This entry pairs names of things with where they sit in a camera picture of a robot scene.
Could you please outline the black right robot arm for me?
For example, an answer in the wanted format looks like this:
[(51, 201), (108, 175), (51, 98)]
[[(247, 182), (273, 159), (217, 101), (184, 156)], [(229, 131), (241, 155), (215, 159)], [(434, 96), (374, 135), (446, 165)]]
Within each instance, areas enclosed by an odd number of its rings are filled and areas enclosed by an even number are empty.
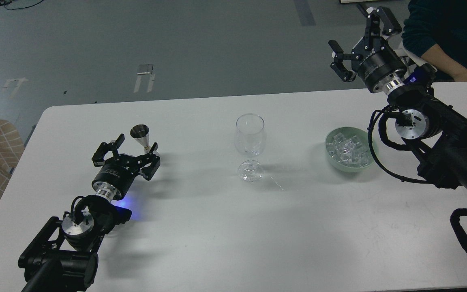
[[(383, 6), (357, 6), (366, 19), (364, 35), (348, 54), (337, 41), (329, 41), (333, 57), (330, 67), (342, 81), (352, 82), (359, 77), (371, 93), (383, 92), (387, 96), (388, 104), (374, 111), (369, 121), (371, 157), (400, 181), (446, 189), (461, 185), (467, 189), (467, 119), (435, 98), (433, 65), (408, 50), (393, 50), (389, 46), (389, 37), (402, 31), (392, 11)], [(420, 179), (401, 176), (382, 165), (372, 141), (376, 125), (385, 145), (415, 155), (420, 163), (417, 168)], [(467, 217), (467, 208), (454, 210), (450, 223), (467, 253), (462, 217)]]

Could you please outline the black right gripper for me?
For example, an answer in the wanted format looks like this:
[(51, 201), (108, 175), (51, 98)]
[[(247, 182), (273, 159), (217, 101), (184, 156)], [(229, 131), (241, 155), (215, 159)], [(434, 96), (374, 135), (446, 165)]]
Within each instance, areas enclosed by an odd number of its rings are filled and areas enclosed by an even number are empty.
[[(356, 74), (367, 89), (376, 94), (381, 91), (380, 83), (389, 76), (403, 77), (407, 72), (400, 57), (388, 45), (389, 38), (403, 31), (391, 9), (378, 6), (367, 7), (358, 4), (357, 8), (366, 18), (364, 36), (354, 46), (350, 54), (345, 54), (336, 40), (329, 40), (332, 49), (330, 68), (343, 82), (353, 82)], [(348, 70), (343, 61), (350, 60), (352, 70)]]

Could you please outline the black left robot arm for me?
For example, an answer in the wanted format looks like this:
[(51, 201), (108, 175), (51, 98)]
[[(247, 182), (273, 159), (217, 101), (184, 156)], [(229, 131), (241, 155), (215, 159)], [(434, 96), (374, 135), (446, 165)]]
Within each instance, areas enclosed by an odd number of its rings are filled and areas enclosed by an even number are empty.
[(144, 153), (119, 153), (124, 134), (102, 142), (92, 157), (100, 168), (92, 181), (94, 194), (74, 198), (70, 210), (62, 218), (51, 217), (23, 251), (18, 267), (24, 269), (24, 292), (85, 292), (94, 283), (104, 237), (132, 216), (113, 201), (125, 198), (137, 176), (152, 179), (161, 165), (146, 125), (133, 127), (130, 135)]

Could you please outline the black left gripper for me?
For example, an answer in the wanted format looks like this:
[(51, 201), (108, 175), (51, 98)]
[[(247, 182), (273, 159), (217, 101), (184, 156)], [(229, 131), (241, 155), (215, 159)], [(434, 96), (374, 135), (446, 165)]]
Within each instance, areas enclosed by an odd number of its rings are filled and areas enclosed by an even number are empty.
[[(124, 134), (120, 134), (116, 140), (102, 142), (92, 156), (93, 166), (100, 167), (92, 181), (93, 190), (96, 196), (109, 202), (124, 199), (138, 175), (150, 181), (161, 165), (161, 157), (156, 152), (157, 142), (144, 155), (134, 157), (119, 153), (124, 140)], [(106, 160), (109, 152), (112, 157)]]

